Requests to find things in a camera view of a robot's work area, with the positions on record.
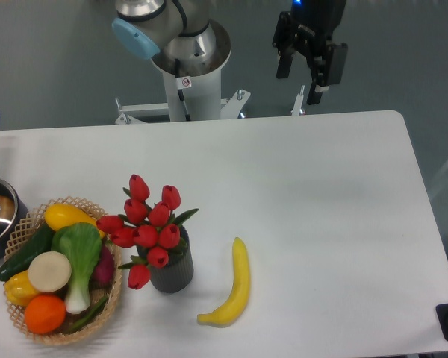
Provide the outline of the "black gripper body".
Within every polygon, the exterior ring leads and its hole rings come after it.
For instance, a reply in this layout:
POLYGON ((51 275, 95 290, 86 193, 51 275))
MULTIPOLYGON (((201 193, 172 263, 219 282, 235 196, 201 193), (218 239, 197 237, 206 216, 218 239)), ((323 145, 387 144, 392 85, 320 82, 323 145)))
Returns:
POLYGON ((293 1, 279 14, 273 35, 277 52, 299 53, 307 61, 323 59, 328 69, 327 85, 341 82, 348 45, 333 41, 346 7, 345 1, 293 1))

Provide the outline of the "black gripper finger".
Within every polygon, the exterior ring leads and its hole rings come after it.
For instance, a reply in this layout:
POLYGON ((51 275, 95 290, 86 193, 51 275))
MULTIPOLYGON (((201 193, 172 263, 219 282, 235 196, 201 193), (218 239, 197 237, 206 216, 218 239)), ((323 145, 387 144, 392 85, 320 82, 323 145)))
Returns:
POLYGON ((279 52, 279 63, 276 71, 278 79, 288 78, 293 63, 293 53, 279 52))
POLYGON ((323 95, 323 87, 327 86, 328 69, 323 59, 312 60, 308 64, 311 70, 311 86, 308 92, 307 104, 319 104, 323 95))

